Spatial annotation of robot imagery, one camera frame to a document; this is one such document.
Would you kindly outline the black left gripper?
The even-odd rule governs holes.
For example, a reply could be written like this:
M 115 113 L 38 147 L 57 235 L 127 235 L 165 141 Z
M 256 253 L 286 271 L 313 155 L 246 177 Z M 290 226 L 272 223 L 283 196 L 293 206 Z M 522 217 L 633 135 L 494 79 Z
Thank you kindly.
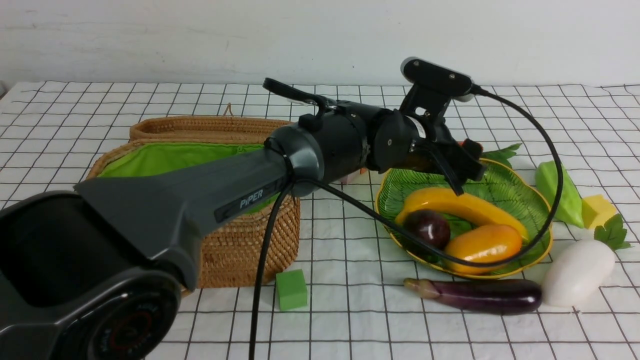
M 390 169 L 442 175 L 456 196 L 464 194 L 463 183 L 478 182 L 486 165 L 481 162 L 483 147 L 471 139 L 457 141 L 442 136 L 435 144 L 435 126 L 402 114 L 397 109 L 375 119 L 372 135 L 372 170 Z

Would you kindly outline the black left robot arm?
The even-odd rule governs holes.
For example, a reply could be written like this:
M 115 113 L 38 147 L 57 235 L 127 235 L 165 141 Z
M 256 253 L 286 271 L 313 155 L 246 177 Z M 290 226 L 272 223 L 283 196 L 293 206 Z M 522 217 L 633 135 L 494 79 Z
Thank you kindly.
M 92 178 L 1 212 L 1 358 L 141 360 L 197 284 L 202 240 L 277 195 L 313 193 L 361 167 L 443 174 L 457 195 L 482 178 L 482 148 L 457 143 L 443 114 L 473 82 L 412 77 L 400 109 L 333 100 L 265 79 L 318 106 L 265 148 L 146 177 Z

